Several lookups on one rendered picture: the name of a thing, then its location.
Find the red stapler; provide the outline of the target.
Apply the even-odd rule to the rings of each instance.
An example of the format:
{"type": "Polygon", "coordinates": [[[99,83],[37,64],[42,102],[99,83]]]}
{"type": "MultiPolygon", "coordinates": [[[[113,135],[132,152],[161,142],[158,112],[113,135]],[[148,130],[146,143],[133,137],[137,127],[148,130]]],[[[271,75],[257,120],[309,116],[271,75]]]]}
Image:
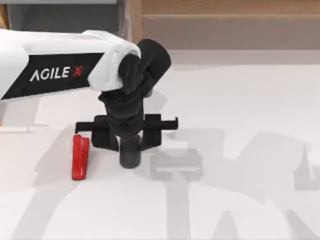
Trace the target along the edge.
{"type": "Polygon", "coordinates": [[[72,138],[71,178],[84,180],[87,173],[90,142],[88,137],[75,134],[72,138]]]}

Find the dark grey cylinder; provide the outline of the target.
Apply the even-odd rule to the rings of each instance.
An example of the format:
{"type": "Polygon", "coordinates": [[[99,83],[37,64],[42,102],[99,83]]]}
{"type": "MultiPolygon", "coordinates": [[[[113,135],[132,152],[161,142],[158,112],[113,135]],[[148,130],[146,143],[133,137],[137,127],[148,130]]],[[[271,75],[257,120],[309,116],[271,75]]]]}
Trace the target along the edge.
{"type": "Polygon", "coordinates": [[[119,163],[124,169],[135,169],[141,162],[141,137],[122,137],[120,139],[119,163]]]}

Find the grey cabinet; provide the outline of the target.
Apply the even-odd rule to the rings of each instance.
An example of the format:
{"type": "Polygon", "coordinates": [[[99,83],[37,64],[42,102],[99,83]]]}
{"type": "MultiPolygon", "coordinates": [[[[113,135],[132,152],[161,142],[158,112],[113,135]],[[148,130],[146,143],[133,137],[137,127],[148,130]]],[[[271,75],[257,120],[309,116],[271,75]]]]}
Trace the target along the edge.
{"type": "Polygon", "coordinates": [[[128,37],[124,0],[0,0],[0,30],[128,37]]]}

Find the wooden cupboard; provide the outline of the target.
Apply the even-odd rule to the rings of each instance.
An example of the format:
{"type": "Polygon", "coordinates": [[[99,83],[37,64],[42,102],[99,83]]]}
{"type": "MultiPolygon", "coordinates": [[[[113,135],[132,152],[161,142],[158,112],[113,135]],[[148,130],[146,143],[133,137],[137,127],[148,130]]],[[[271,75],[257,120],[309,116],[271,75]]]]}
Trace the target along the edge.
{"type": "Polygon", "coordinates": [[[134,42],[145,19],[319,18],[320,0],[124,0],[134,42]]]}

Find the wooden drawer front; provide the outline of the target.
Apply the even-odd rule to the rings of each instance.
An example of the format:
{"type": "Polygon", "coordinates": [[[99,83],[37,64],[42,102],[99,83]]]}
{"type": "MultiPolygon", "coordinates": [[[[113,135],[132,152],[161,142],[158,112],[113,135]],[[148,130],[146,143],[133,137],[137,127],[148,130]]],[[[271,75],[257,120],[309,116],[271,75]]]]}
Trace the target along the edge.
{"type": "Polygon", "coordinates": [[[170,50],[320,50],[320,18],[149,18],[142,29],[170,50]]]}

